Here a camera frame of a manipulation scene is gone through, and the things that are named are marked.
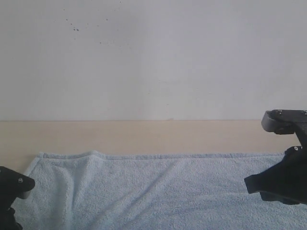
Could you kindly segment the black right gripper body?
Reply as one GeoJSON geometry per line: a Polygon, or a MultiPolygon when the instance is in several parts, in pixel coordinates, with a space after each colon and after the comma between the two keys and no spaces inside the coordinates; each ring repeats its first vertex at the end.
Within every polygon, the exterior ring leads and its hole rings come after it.
{"type": "Polygon", "coordinates": [[[287,152],[284,156],[286,173],[307,172],[307,134],[302,131],[295,131],[301,148],[287,152]]]}

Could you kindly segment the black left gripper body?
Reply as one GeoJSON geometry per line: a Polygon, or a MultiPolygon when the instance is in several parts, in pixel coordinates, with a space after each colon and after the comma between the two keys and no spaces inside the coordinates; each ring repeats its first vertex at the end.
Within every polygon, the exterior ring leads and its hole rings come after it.
{"type": "Polygon", "coordinates": [[[22,230],[23,227],[15,219],[15,210],[11,207],[15,196],[0,198],[0,230],[22,230]]]}

